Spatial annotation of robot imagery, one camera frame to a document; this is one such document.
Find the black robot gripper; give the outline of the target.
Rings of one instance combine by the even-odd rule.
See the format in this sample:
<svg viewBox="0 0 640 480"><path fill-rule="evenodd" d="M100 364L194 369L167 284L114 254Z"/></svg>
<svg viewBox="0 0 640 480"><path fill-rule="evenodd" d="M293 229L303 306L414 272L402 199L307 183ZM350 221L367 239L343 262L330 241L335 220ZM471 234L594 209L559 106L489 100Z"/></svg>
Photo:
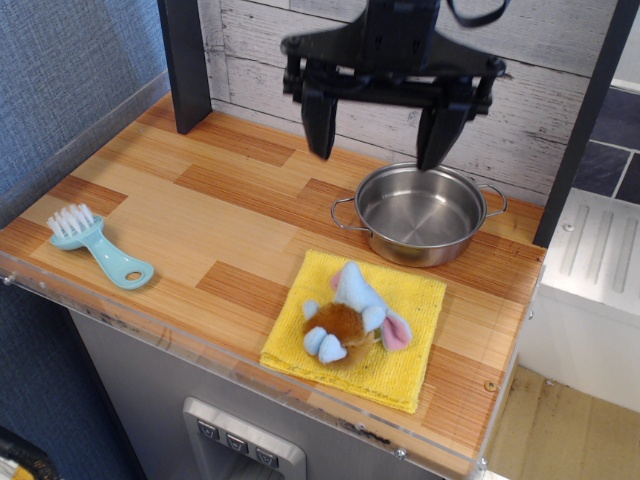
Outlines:
<svg viewBox="0 0 640 480"><path fill-rule="evenodd" d="M338 100L423 108L417 168L438 167L467 121L487 114L505 62L436 29L437 1L369 1L351 23L291 35L283 91L301 101L309 150L327 160Z"/></svg>

